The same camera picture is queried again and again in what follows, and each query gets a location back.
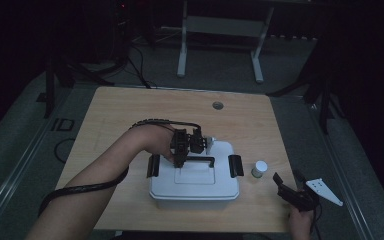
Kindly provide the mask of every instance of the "white plastic container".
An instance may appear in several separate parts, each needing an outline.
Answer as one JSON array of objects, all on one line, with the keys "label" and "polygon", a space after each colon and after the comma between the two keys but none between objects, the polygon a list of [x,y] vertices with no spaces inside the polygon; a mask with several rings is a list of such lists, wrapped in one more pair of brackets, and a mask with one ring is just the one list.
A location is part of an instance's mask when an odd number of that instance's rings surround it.
[{"label": "white plastic container", "polygon": [[159,208],[164,209],[223,209],[239,196],[239,183],[232,178],[229,155],[233,148],[228,142],[215,141],[207,155],[190,153],[189,156],[213,157],[209,161],[186,161],[182,168],[161,156],[159,175],[151,177],[150,195]]}]

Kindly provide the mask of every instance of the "small white bottle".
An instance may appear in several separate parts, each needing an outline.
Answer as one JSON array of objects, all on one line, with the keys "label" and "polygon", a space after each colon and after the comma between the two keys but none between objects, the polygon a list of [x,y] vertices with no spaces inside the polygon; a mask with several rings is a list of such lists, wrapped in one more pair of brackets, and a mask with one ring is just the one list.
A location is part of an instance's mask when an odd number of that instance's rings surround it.
[{"label": "small white bottle", "polygon": [[257,161],[254,168],[251,171],[252,176],[255,178],[261,178],[264,172],[267,171],[267,163],[264,161]]}]

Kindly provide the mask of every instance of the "wooden table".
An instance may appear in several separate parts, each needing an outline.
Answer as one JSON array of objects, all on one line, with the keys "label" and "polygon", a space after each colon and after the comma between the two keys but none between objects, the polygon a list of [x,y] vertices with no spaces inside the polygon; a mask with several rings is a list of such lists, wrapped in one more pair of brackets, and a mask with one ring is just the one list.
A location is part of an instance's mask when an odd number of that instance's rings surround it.
[{"label": "wooden table", "polygon": [[[216,101],[224,108],[214,109]],[[204,135],[230,142],[243,161],[245,176],[238,179],[240,195],[223,210],[159,209],[149,196],[146,178],[150,154],[142,152],[131,163],[129,175],[118,185],[96,229],[287,231],[289,206],[277,195],[273,174],[278,172],[292,188],[296,185],[270,99],[263,95],[101,87],[90,104],[57,188],[64,187],[133,123],[149,118],[197,123]],[[268,171],[256,179],[251,169],[261,159],[267,162]]]}]

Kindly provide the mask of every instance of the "black clip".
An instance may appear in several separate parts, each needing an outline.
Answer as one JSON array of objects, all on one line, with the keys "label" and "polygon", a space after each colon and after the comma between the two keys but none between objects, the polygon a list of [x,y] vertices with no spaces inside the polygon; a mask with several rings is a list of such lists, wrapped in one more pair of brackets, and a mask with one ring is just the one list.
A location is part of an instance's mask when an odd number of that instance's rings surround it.
[{"label": "black clip", "polygon": [[242,158],[239,155],[229,155],[230,177],[243,176]]},{"label": "black clip", "polygon": [[160,155],[153,154],[149,157],[148,173],[146,177],[158,177],[160,173]]}]

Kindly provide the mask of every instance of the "metal stand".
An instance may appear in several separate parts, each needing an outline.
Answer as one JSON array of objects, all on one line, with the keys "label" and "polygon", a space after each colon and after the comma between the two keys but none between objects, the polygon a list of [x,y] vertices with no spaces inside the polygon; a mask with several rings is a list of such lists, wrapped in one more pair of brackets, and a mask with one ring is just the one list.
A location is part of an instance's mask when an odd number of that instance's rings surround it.
[{"label": "metal stand", "polygon": [[263,82],[263,74],[260,65],[260,52],[266,38],[268,26],[273,15],[274,8],[268,10],[265,21],[251,21],[239,19],[211,18],[201,16],[190,16],[187,10],[187,0],[183,1],[183,21],[182,21],[182,46],[180,49],[179,65],[177,76],[184,77],[186,71],[187,45],[186,38],[188,32],[200,32],[210,34],[224,34],[244,37],[258,37],[258,46],[251,51],[252,66],[254,67],[255,80],[257,83]]}]

